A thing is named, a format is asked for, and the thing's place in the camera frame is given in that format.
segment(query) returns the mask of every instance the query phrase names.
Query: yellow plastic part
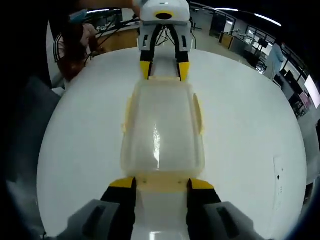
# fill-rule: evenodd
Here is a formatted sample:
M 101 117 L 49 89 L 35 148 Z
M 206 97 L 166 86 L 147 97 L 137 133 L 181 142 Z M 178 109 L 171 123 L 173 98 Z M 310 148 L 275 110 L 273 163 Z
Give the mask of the yellow plastic part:
M 202 108 L 199 103 L 197 94 L 193 95 L 193 103 L 195 108 L 196 121 L 198 123 L 199 134 L 202 135 L 204 133 L 204 122 L 202 117 Z
M 133 177 L 126 177 L 122 179 L 115 180 L 112 182 L 109 187 L 116 187 L 116 188 L 131 188 L 132 181 L 134 180 Z
M 152 172 L 135 176 L 136 187 L 142 192 L 186 192 L 188 176 L 181 172 Z
M 140 61 L 140 67 L 143 74 L 143 78 L 148 80 L 150 62 L 149 61 Z
M 154 16 L 156 17 L 158 14 L 169 14 L 171 17 L 174 16 L 174 12 L 173 11 L 156 11 L 154 13 Z
M 189 67 L 190 67 L 190 62 L 179 63 L 180 77 L 182 82 L 185 82 L 187 79 Z
M 128 127 L 131 103 L 132 103 L 132 97 L 129 97 L 128 100 L 126 101 L 125 114 L 124 114 L 124 124 L 122 124 L 122 126 L 121 126 L 122 132 L 124 134 L 126 133 L 127 127 Z
M 214 189 L 214 186 L 212 186 L 207 181 L 191 178 L 191 182 L 193 189 Z

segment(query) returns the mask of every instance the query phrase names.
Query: cable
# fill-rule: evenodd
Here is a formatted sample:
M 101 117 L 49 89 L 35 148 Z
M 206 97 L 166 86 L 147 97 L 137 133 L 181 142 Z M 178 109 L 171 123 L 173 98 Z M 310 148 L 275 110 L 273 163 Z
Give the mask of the cable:
M 105 34 L 109 29 L 110 29 L 110 27 L 112 26 L 112 24 L 114 24 L 115 23 L 115 21 L 116 21 L 116 17 L 113 19 L 113 21 L 105 28 L 105 30 L 101 33 L 101 35 L 96 39 L 97 41 L 102 37 L 102 35 L 103 34 Z
M 168 38 L 167 38 L 168 35 L 167 35 L 167 32 L 166 32 L 165 30 L 166 30 L 166 27 L 163 26 L 161 33 L 159 33 L 159 35 L 158 35 L 159 38 L 157 39 L 157 41 L 156 41 L 156 43 L 155 43 L 155 45 L 156 45 L 157 47 L 160 46 L 161 44 L 163 44 L 163 43 L 165 43 L 165 42 L 168 41 Z M 161 43 L 159 43 L 161 37 L 164 38 L 164 40 L 163 40 Z
M 166 30 L 166 35 L 168 39 L 172 42 L 173 45 L 176 45 L 175 42 L 171 39 L 171 37 L 168 35 L 168 29 Z
M 194 49 L 197 49 L 197 38 L 196 38 L 196 36 L 194 35 L 194 32 L 193 32 L 193 31 L 191 31 L 191 34 L 192 34 L 192 36 L 194 37 Z
M 117 28 L 113 33 L 111 33 L 105 40 L 103 40 L 103 41 L 98 45 L 97 48 L 99 48 L 105 41 L 107 41 L 109 38 L 111 38 L 111 37 L 112 37 L 115 33 L 117 33 L 120 29 L 126 27 L 126 26 L 127 26 L 128 24 L 130 24 L 130 23 L 134 23 L 134 22 L 138 22 L 138 21 L 140 21 L 140 20 L 139 20 L 139 19 L 136 19 L 136 18 L 133 18 L 133 19 L 131 19 L 131 20 L 129 20 L 129 21 L 121 22 L 121 23 L 120 23 L 120 26 L 118 26 L 118 28 Z M 94 53 L 94 52 L 91 52 L 91 53 L 86 57 L 86 59 L 85 59 L 85 61 L 84 61 L 84 65 L 86 65 L 86 63 L 87 63 L 87 61 L 88 61 L 89 58 L 92 58 L 93 53 Z

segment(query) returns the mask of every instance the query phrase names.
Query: white table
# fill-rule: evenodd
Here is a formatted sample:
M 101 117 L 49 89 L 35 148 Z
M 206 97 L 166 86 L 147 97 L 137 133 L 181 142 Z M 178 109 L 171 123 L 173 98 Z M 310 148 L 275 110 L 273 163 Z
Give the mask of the white table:
M 170 57 L 164 50 L 156 53 L 157 75 L 170 75 L 164 68 L 173 63 Z M 38 204 L 49 236 L 62 232 L 68 217 L 124 177 L 121 124 L 127 98 L 142 78 L 139 58 L 136 48 L 94 58 L 54 111 L 37 174 Z M 304 142 L 289 102 L 269 79 L 241 63 L 198 50 L 189 59 L 188 81 L 204 115 L 205 170 L 199 178 L 253 220 L 262 237 L 283 237 L 296 224 L 306 188 Z M 175 204 L 166 202 L 167 209 L 161 209 L 158 204 L 165 200 L 153 205 L 162 198 L 153 197 L 145 208 L 154 215 L 167 211 L 183 219 L 181 207 L 173 213 Z M 176 206 L 184 197 L 176 197 Z M 143 232 L 143 226 L 135 231 Z

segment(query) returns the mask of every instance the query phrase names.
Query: translucent plastic container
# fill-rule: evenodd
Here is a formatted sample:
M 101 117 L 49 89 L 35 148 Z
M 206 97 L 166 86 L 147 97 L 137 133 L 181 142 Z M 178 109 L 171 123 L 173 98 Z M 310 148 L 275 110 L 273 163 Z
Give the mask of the translucent plastic container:
M 128 176 L 170 185 L 201 173 L 205 166 L 201 109 L 188 83 L 140 81 L 125 118 L 121 168 Z

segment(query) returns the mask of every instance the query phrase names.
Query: ceiling light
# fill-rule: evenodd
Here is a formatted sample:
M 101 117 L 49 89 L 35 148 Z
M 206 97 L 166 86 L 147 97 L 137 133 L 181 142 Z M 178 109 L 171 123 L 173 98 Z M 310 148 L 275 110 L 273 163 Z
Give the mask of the ceiling light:
M 216 8 L 216 10 L 239 12 L 238 9 L 233 9 L 233 8 Z
M 278 26 L 282 27 L 282 25 L 280 23 L 278 23 L 278 22 L 276 22 L 276 21 L 274 21 L 274 20 L 272 20 L 270 18 L 267 18 L 266 16 L 262 16 L 262 15 L 259 15 L 259 14 L 254 14 L 254 15 L 256 17 L 262 18 L 262 19 L 267 20 L 267 21 L 269 21 L 269 22 L 271 22 L 271 23 L 273 23 L 275 25 L 278 25 Z
M 109 9 L 100 9 L 100 10 L 93 10 L 93 11 L 88 11 L 88 14 L 93 14 L 93 13 L 99 13 L 99 12 L 107 12 Z

